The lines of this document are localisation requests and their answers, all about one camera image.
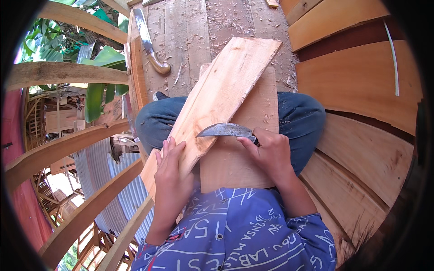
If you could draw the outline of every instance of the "blue shirt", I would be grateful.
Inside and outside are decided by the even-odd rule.
[[[273,189],[194,191],[161,246],[142,240],[132,271],[334,270],[333,237],[319,213],[286,218]]]

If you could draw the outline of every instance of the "wooden floor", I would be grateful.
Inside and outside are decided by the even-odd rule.
[[[271,9],[264,0],[164,0],[143,11],[154,50],[172,67],[169,74],[158,74],[143,52],[150,100],[156,91],[170,97],[188,95],[199,79],[200,66],[210,63],[234,36],[282,40],[272,61],[277,91],[296,91],[294,65],[299,61],[291,53],[288,24],[280,7]]]

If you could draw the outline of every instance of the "jeans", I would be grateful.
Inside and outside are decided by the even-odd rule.
[[[161,149],[187,97],[167,98],[145,105],[135,128],[144,149]],[[279,134],[289,137],[291,164],[298,176],[306,166],[321,136],[326,112],[314,98],[301,93],[278,92]]]

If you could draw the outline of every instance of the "machete handle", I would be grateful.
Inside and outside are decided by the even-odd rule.
[[[154,50],[151,50],[151,53],[148,54],[149,61],[151,62],[152,66],[155,68],[155,70],[161,74],[165,74],[170,72],[170,65],[167,62],[160,62],[157,58],[157,54],[154,52]]]

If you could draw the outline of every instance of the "corrugated metal sheet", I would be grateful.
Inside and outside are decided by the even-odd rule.
[[[77,56],[77,63],[81,63],[82,59],[90,59],[94,46],[95,42],[89,45],[82,45],[79,50],[79,55]]]
[[[124,153],[120,162],[117,163],[113,160],[112,156],[107,154],[107,162],[110,167],[110,174],[113,177],[118,175],[121,171],[131,165],[134,161],[140,159],[140,154],[138,153]],[[148,192],[140,178],[137,176],[130,184],[127,185],[118,195],[119,203],[125,213],[127,220],[130,220],[134,213],[137,211],[139,206],[143,203],[145,198],[148,196]],[[148,234],[149,227],[151,226],[152,220],[154,218],[154,207],[152,207],[149,214],[146,216],[143,223],[140,225],[135,238],[138,242],[145,239]]]
[[[107,154],[110,153],[110,138],[74,153],[76,170],[86,199],[112,179],[107,162]],[[95,221],[101,230],[114,232],[118,236],[127,225],[119,199],[115,197],[95,218]]]

